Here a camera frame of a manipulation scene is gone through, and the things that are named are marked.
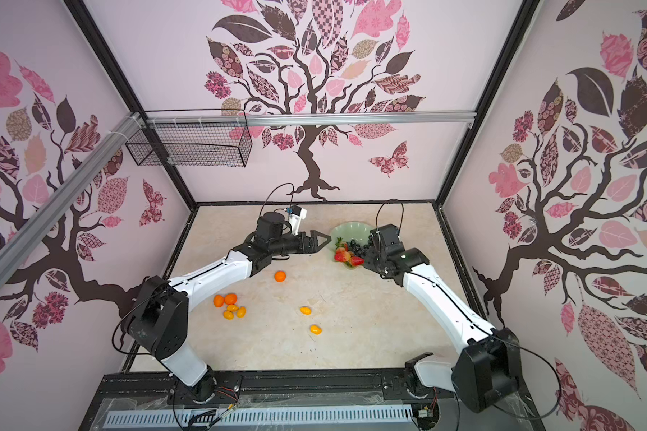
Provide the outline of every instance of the beige tabletop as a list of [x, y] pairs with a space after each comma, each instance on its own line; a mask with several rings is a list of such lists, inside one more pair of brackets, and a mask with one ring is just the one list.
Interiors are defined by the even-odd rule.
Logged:
[[[379, 205], [302, 205], [307, 218], [300, 230], [323, 233], [346, 221], [374, 225]], [[173, 270], [173, 277], [199, 269], [226, 255], [256, 228], [258, 205], [205, 206], [194, 220]], [[267, 210], [278, 208], [268, 206]], [[380, 225], [397, 223], [400, 205], [386, 205]], [[465, 298], [439, 223], [430, 203], [405, 204], [401, 240], [419, 248], [440, 277]], [[273, 276], [282, 270], [283, 283]], [[211, 300], [189, 316], [188, 338], [214, 370], [402, 367], [405, 361], [433, 352], [449, 360], [457, 354], [446, 333], [424, 306], [405, 289], [375, 273], [348, 270], [332, 252], [292, 255], [274, 261], [250, 279], [220, 292], [237, 294], [247, 315], [232, 321]], [[309, 316], [299, 308], [312, 309]], [[310, 325], [323, 332], [314, 335]], [[154, 358], [137, 357], [132, 371], [165, 370]]]

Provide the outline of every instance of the wire basket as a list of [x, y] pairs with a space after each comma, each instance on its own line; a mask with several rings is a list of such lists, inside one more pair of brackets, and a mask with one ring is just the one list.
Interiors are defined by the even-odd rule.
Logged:
[[127, 149], [138, 166], [247, 166], [252, 149], [244, 110], [219, 110], [225, 120], [154, 121], [132, 135]]

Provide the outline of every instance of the wallpaper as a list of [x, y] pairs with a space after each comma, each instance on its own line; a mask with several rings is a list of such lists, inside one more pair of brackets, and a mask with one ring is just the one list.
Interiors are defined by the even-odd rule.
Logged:
[[[0, 34], [1, 250], [127, 114], [60, 2], [4, 2], [0, 20], [32, 34]], [[0, 290], [0, 428], [78, 426], [123, 360], [117, 319], [163, 271], [187, 215], [161, 168], [137, 168], [124, 147], [108, 161]], [[19, 395], [7, 414], [15, 390], [41, 397]]]
[[647, 1], [547, 3], [501, 94], [447, 204], [475, 285], [547, 429], [647, 429]]
[[[171, 10], [102, 1], [89, 7], [147, 109], [263, 116], [472, 110], [519, 4], [478, 3], [212, 0]], [[129, 27], [132, 14], [138, 27]], [[161, 22], [162, 36], [150, 31], [155, 26], [148, 23]], [[432, 42], [456, 33], [458, 44]], [[259, 200], [284, 182], [294, 184], [297, 201], [434, 199], [464, 124], [431, 126], [250, 127], [246, 168], [179, 169], [199, 201]], [[229, 135], [236, 143], [242, 129]], [[207, 187], [214, 184], [235, 186]]]

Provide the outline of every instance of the electrical wire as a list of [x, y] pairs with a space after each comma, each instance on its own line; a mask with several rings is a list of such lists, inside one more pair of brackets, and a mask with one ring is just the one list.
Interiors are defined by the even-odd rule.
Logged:
[[268, 194], [268, 196], [266, 197], [266, 201], [263, 202], [263, 205], [261, 206], [261, 209], [259, 210], [259, 217], [261, 217], [261, 212], [263, 212], [263, 207], [266, 206], [266, 203], [268, 202], [268, 198], [271, 197], [271, 194], [273, 194], [273, 192], [278, 190], [280, 187], [283, 187], [284, 185], [288, 185], [288, 184], [293, 188], [293, 192], [290, 194], [290, 209], [291, 210], [293, 209], [294, 184], [293, 183], [283, 183], [283, 184], [279, 185], [278, 187], [276, 187], [275, 189], [271, 190], [271, 193]]
[[383, 202], [381, 206], [379, 207], [379, 210], [376, 213], [376, 230], [379, 230], [379, 214], [381, 213], [381, 209], [384, 207], [385, 204], [396, 201], [400, 203], [400, 206], [402, 207], [403, 211], [400, 213], [400, 226], [398, 226], [398, 235], [400, 235], [400, 229], [403, 227], [403, 218], [405, 218], [405, 205], [398, 199], [388, 199], [388, 201]]
[[531, 353], [531, 354], [535, 355], [535, 357], [542, 359], [542, 360], [544, 361], [544, 363], [545, 363], [547, 366], [549, 366], [549, 368], [551, 368], [551, 371], [553, 371], [553, 375], [554, 375], [554, 376], [556, 376], [556, 382], [558, 383], [558, 396], [556, 397], [556, 404], [555, 404], [555, 405], [554, 405], [554, 406], [553, 406], [549, 411], [547, 411], [546, 413], [544, 413], [544, 414], [542, 414], [542, 415], [540, 415], [540, 416], [519, 416], [519, 415], [517, 415], [517, 414], [515, 414], [515, 413], [511, 413], [511, 412], [509, 412], [508, 410], [502, 409], [502, 408], [500, 408], [498, 405], [495, 405], [495, 404], [494, 404], [493, 406], [494, 406], [496, 409], [501, 410], [503, 413], [505, 413], [505, 414], [507, 414], [507, 415], [509, 415], [509, 416], [511, 416], [511, 417], [518, 418], [518, 419], [524, 419], [524, 420], [526, 420], [526, 421], [537, 421], [537, 420], [540, 420], [540, 419], [543, 419], [543, 418], [545, 418], [545, 417], [550, 416], [553, 412], [555, 412], [555, 411], [556, 411], [556, 409], [558, 408], [558, 406], [560, 405], [560, 402], [561, 402], [561, 397], [562, 397], [562, 395], [563, 395], [563, 387], [561, 386], [561, 378], [558, 376], [558, 373], [556, 372], [556, 369], [553, 367], [553, 365], [551, 365], [551, 362], [547, 361], [547, 360], [546, 360], [542, 355], [540, 355], [540, 354], [538, 354], [538, 353], [536, 353], [536, 352], [533, 352], [533, 351], [532, 351], [532, 350], [530, 350], [530, 349], [524, 348], [524, 347], [520, 346], [519, 344], [511, 343], [510, 341], [506, 341], [506, 340], [500, 339], [499, 337], [496, 337], [494, 334], [489, 334], [489, 333], [488, 333], [488, 332], [486, 332], [485, 330], [481, 329], [477, 324], [475, 324], [475, 323], [472, 321], [472, 319], [470, 319], [469, 315], [467, 315], [467, 314], [465, 313], [465, 311], [463, 311], [463, 310], [462, 310], [462, 308], [460, 308], [460, 307], [455, 303], [455, 301], [453, 300], [453, 298], [451, 298], [451, 297], [450, 297], [450, 295], [448, 295], [448, 294], [446, 293], [446, 291], [441, 287], [441, 285], [440, 285], [439, 283], [436, 283], [435, 281], [433, 281], [433, 280], [431, 280], [431, 279], [429, 279], [429, 278], [427, 278], [427, 277], [425, 277], [425, 276], [423, 276], [423, 275], [420, 275], [420, 274], [418, 274], [418, 273], [416, 273], [416, 272], [409, 272], [409, 274], [416, 275], [417, 277], [423, 278], [423, 279], [427, 280], [429, 283], [432, 283], [432, 285], [434, 285], [435, 287], [439, 288], [439, 289], [440, 289], [440, 290], [441, 290], [441, 291], [446, 295], [446, 297], [450, 300], [450, 302], [452, 302], [452, 303], [453, 303], [453, 305], [454, 305], [454, 306], [455, 306], [455, 307], [460, 311], [460, 313], [462, 313], [462, 315], [463, 315], [463, 316], [465, 316], [465, 318], [470, 322], [470, 324], [471, 324], [472, 326], [474, 326], [476, 329], [478, 329], [478, 330], [482, 331], [482, 332], [483, 332], [484, 334], [486, 334], [488, 337], [491, 337], [491, 338], [493, 338], [494, 340], [498, 340], [498, 341], [502, 342], [503, 344], [506, 344], [506, 345], [508, 345], [508, 346], [512, 346], [512, 347], [518, 348], [518, 349], [520, 349], [520, 350], [524, 350], [524, 351], [525, 351], [525, 352], [527, 352], [527, 353]]

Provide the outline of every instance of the aluminum rail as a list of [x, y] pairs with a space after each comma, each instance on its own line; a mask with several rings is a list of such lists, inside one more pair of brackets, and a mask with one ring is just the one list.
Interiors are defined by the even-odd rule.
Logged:
[[19, 265], [41, 243], [41, 239], [69, 209], [77, 196], [91, 183], [96, 174], [127, 142], [126, 137], [139, 130], [138, 114], [129, 113], [109, 133], [96, 149], [53, 193], [48, 201], [17, 231], [14, 238], [0, 250], [0, 289], [8, 282]]
[[[234, 121], [232, 116], [184, 116], [186, 112], [176, 111], [179, 116], [149, 117], [147, 124], [195, 124]], [[319, 124], [369, 124], [369, 123], [471, 123], [474, 111], [419, 111], [419, 112], [374, 112], [357, 114], [287, 114], [249, 115], [247, 125], [319, 125]]]

